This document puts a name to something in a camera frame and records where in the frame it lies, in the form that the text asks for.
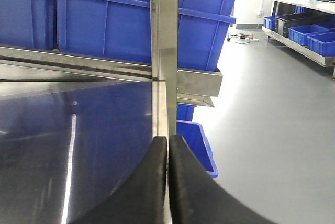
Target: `epoxy floor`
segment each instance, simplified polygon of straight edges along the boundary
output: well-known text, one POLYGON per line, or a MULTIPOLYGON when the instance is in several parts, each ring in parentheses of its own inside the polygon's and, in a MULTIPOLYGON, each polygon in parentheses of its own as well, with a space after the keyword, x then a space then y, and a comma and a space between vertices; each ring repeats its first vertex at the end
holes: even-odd
POLYGON ((217 182, 278 224, 335 223, 335 81, 275 40, 225 42, 216 108, 197 107, 217 182))

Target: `small device on floor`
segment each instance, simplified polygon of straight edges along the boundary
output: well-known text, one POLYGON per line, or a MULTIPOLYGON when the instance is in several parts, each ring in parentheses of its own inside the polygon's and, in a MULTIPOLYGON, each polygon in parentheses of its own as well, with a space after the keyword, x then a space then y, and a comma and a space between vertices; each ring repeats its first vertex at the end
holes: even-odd
POLYGON ((228 42, 235 42, 238 44, 249 44, 251 41, 258 42, 259 39, 255 38, 255 34, 236 33, 227 37, 228 42))

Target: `stainless steel surface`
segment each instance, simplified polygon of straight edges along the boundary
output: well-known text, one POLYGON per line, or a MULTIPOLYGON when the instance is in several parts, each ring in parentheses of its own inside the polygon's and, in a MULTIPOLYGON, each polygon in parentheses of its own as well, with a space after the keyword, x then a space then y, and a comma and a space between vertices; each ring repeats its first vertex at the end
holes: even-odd
POLYGON ((276 0, 276 1, 335 14, 335 3, 330 3, 326 1, 319 1, 319 0, 276 0))
MULTIPOLYGON (((222 74, 190 69, 178 70, 178 93, 217 96, 222 74)), ((96 81, 117 79, 150 81, 151 66, 0 47, 0 79, 29 81, 96 81)))
POLYGON ((112 195, 151 144, 150 82, 60 84, 66 92, 0 86, 1 223, 71 223, 112 195))
POLYGON ((178 103, 214 107, 210 97, 178 93, 178 103))
POLYGON ((278 224, 335 223, 333 67, 253 33, 259 42, 224 44, 216 107, 195 108, 216 181, 278 224))
POLYGON ((333 66, 335 64, 335 57, 323 57, 319 55, 318 53, 315 53, 314 51, 309 50, 308 48, 299 45, 298 43, 289 40, 286 37, 283 37, 276 32, 269 30, 265 27, 263 27, 263 31, 266 35, 276 39, 277 41, 285 44, 286 46, 290 47, 291 49, 294 49, 295 51, 299 52, 300 54, 308 57, 309 59, 315 61, 316 63, 320 64, 321 66, 327 67, 327 66, 333 66))
POLYGON ((121 62, 113 59, 94 58, 78 54, 64 54, 55 51, 34 51, 8 47, 0 47, 0 59, 30 61, 36 64, 54 65, 78 70, 101 71, 116 74, 135 74, 151 78, 151 68, 148 65, 121 62))
POLYGON ((152 137, 169 138, 168 106, 166 103, 166 83, 152 82, 152 137))
MULTIPOLYGON (((164 81, 152 82, 152 137, 165 136, 169 142, 168 104, 166 102, 166 83, 164 81)), ((168 174, 166 174, 164 198, 164 223, 171 224, 171 211, 169 201, 168 174)))
POLYGON ((176 133, 179 0, 150 0, 152 77, 166 81, 169 133, 176 133))
POLYGON ((178 93, 217 97, 222 82, 222 73, 178 69, 178 93))
POLYGON ((102 87, 107 85, 125 84, 123 80, 108 80, 103 82, 0 82, 0 101, 37 95, 47 95, 56 92, 76 91, 102 87))

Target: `reflective metal panel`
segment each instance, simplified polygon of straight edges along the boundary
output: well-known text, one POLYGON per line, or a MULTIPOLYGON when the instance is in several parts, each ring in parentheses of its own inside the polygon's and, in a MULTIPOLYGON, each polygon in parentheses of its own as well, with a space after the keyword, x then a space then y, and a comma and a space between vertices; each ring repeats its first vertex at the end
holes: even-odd
POLYGON ((2 96, 1 223, 70 222, 142 160, 152 141, 151 83, 95 84, 22 97, 13 83, 17 92, 2 96))

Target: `metal shelving rack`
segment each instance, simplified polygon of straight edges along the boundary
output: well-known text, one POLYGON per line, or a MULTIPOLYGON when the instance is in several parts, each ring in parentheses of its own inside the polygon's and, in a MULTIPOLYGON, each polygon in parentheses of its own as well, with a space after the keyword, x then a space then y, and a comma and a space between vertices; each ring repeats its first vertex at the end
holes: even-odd
MULTIPOLYGON (((326 13, 330 13, 330 14, 335 14, 335 3, 334 2, 330 2, 331 0, 274 0, 274 1, 278 1, 281 3, 288 3, 288 4, 292 4, 292 5, 296 5, 296 6, 301 6, 301 7, 306 7, 306 8, 310 8, 313 10, 318 10, 318 11, 322 11, 322 12, 326 12, 326 13)), ((266 35, 268 35, 269 37, 272 37, 274 39, 276 39, 277 41, 281 42, 282 44, 290 47, 291 49, 301 53, 302 55, 312 59, 313 61, 315 61, 316 63, 320 64, 323 67, 327 67, 327 66, 333 66, 335 65, 335 56, 334 57, 323 57, 311 50, 309 50, 308 48, 301 46, 291 40, 289 40, 288 38, 285 38, 281 35, 279 35, 278 33, 271 31, 265 27, 263 27, 263 31, 266 35)))

